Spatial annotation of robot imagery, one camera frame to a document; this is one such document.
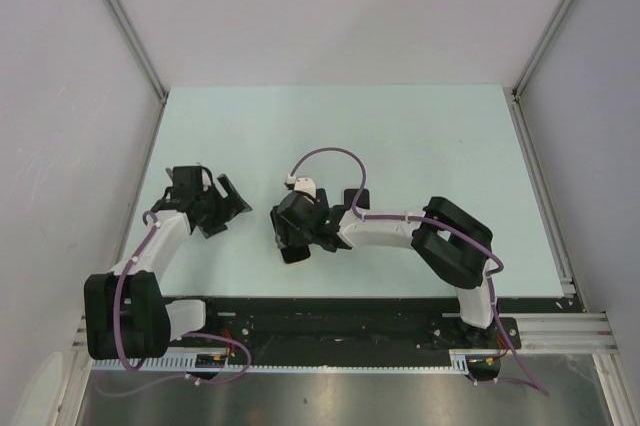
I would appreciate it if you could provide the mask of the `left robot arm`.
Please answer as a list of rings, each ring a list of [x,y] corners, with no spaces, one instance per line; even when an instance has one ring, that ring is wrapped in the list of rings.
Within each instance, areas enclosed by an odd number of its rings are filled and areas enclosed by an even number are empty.
[[[181,246],[199,231],[204,238],[252,210],[227,175],[215,177],[205,166],[167,170],[171,184],[143,213],[146,233],[128,257],[84,283],[86,343],[94,360],[118,360],[128,370],[134,360],[162,357],[171,342],[186,334],[197,344],[214,343],[221,322],[202,300],[168,303],[161,279]]]

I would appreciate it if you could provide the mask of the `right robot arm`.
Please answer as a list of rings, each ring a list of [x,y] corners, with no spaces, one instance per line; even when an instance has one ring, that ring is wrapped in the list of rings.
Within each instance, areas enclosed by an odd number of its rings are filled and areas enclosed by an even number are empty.
[[[416,252],[439,279],[456,290],[461,334],[473,347],[497,335],[487,284],[493,233],[444,197],[433,197],[419,212],[370,209],[367,189],[346,189],[331,206],[320,188],[311,196],[291,191],[270,212],[276,244],[285,263],[304,261],[315,245],[330,253],[368,246]]]

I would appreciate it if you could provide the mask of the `black phone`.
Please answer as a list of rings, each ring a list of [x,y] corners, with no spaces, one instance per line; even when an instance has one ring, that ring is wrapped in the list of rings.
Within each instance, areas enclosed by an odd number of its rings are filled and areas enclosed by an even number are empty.
[[[359,209],[370,209],[370,192],[368,189],[359,191],[357,188],[347,188],[342,194],[343,205],[349,209],[356,205]]]
[[[270,219],[275,233],[276,246],[284,263],[293,264],[309,259],[311,256],[309,242],[300,231],[280,217],[276,206],[270,211]]]

